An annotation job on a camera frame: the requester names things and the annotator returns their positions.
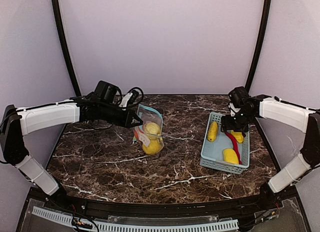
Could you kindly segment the clear zip bag blue zipper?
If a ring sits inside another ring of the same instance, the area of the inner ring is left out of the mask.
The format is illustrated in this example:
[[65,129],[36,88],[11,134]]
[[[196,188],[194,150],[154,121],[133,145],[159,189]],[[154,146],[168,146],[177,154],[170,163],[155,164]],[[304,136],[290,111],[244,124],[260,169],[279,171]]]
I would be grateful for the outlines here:
[[[139,104],[137,109],[137,114],[143,120],[143,125],[135,127],[133,131],[140,132],[140,137],[138,141],[141,143],[142,148],[143,148],[143,144],[145,146],[148,146],[151,140],[162,140],[162,149],[163,149],[164,147],[164,141],[162,138],[163,117],[161,113],[154,108]],[[161,128],[160,135],[148,134],[144,132],[144,125],[149,122],[154,122],[160,126]]]

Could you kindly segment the pale yellow potato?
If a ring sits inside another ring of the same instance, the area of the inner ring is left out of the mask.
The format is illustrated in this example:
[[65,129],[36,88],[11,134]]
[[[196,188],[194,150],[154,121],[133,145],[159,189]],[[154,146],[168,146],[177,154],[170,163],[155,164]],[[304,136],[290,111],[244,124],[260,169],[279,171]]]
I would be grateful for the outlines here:
[[155,135],[161,134],[160,126],[154,122],[146,123],[143,127],[143,130],[145,133],[148,133],[148,134],[155,134]]

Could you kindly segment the round yellow lemon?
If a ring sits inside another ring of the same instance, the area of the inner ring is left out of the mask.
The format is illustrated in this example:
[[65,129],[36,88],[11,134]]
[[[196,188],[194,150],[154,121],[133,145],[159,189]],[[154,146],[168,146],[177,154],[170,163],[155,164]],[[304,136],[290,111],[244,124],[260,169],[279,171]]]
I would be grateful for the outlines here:
[[163,148],[163,141],[162,140],[151,140],[148,146],[142,145],[143,151],[147,155],[155,155],[159,153]]

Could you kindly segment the yellow mango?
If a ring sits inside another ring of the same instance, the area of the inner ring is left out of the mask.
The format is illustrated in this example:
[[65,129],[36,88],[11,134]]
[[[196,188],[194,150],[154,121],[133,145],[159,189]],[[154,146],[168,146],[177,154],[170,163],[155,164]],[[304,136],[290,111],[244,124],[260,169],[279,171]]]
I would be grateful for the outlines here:
[[223,160],[228,163],[240,164],[237,153],[231,148],[223,150]]

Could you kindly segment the orange fruit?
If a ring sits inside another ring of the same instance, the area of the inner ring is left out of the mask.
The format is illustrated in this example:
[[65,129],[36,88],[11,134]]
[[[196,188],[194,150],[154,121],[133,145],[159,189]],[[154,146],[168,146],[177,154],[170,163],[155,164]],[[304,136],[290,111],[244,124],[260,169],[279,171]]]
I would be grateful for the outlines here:
[[135,136],[135,138],[137,139],[137,140],[139,140],[140,139],[140,132],[139,131],[135,131],[134,132],[134,136]]

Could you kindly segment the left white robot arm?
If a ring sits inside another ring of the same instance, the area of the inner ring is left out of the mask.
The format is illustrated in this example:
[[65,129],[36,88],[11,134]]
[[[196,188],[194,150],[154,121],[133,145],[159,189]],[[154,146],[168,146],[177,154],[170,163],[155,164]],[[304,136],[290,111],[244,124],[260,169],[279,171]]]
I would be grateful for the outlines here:
[[2,164],[10,164],[27,176],[48,196],[63,192],[59,182],[37,162],[25,147],[24,136],[62,124],[103,120],[123,128],[143,124],[134,108],[144,99],[141,88],[133,87],[125,95],[116,85],[99,81],[86,96],[34,107],[8,105],[0,123]]

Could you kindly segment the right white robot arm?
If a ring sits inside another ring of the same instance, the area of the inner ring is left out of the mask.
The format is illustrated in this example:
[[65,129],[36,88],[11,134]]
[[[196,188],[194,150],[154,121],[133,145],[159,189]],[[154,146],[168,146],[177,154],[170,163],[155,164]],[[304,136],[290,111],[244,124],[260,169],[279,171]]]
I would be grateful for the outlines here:
[[320,166],[320,111],[285,101],[277,96],[250,96],[245,87],[236,87],[228,94],[230,114],[221,119],[221,131],[246,134],[249,124],[257,118],[271,120],[280,126],[291,145],[291,161],[261,187],[257,206],[271,207],[281,199],[281,193],[302,180]]

